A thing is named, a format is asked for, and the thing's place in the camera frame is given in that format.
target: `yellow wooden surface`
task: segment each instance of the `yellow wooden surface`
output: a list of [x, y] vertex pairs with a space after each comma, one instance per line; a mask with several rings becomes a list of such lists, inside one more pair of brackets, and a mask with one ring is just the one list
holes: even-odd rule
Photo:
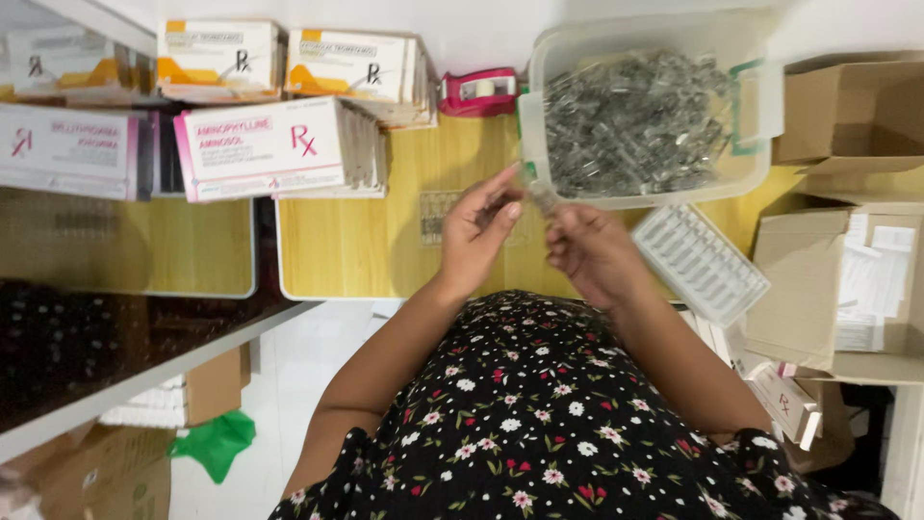
[[108, 201], [0, 189], [0, 277], [121, 293], [243, 296], [252, 201]]
[[[439, 266], [439, 248], [420, 245], [419, 194], [462, 190], [517, 157], [513, 117], [440, 117], [430, 130], [389, 136], [390, 191], [384, 200], [284, 200], [277, 206], [284, 292], [292, 298], [408, 297]], [[700, 204], [743, 252], [749, 253], [759, 215], [802, 176], [775, 167], [755, 191]], [[634, 226], [649, 210], [616, 212]], [[545, 263], [539, 211], [526, 204], [515, 244], [507, 245], [478, 294], [523, 289], [574, 296], [567, 280]]]

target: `black floral dress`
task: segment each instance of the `black floral dress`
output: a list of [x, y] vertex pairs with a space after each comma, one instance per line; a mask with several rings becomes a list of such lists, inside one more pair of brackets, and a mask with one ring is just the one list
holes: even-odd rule
[[584, 303], [470, 302], [376, 438], [270, 518], [895, 518], [789, 469], [770, 435], [687, 427]]

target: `plastic ampoule tray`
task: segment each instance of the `plastic ampoule tray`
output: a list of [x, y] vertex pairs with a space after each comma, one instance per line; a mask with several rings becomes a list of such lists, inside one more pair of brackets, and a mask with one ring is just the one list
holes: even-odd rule
[[727, 328], [770, 282], [692, 205], [655, 209], [632, 231], [638, 250], [693, 311]]

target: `woman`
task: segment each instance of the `woman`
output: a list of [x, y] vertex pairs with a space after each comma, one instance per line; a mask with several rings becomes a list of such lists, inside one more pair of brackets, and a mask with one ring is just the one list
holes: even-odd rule
[[467, 302], [520, 216], [516, 171], [446, 216], [439, 273], [331, 381], [272, 519], [894, 517], [789, 469], [607, 214], [558, 206], [545, 237], [588, 304]]

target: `open cardboard box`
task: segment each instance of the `open cardboard box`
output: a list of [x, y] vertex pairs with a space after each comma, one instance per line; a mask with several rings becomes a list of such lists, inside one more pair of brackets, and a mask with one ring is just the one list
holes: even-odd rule
[[[819, 370], [817, 378], [879, 385], [924, 383], [924, 199], [808, 194], [817, 197], [812, 200], [820, 207], [760, 221], [754, 264], [771, 288], [748, 312], [748, 349]], [[885, 319], [881, 353], [834, 350], [841, 259], [852, 213], [869, 214], [867, 244], [876, 226], [916, 231], [905, 299], [898, 317]]]
[[774, 164], [802, 173], [880, 173], [924, 165], [924, 53], [821, 56], [786, 68]]

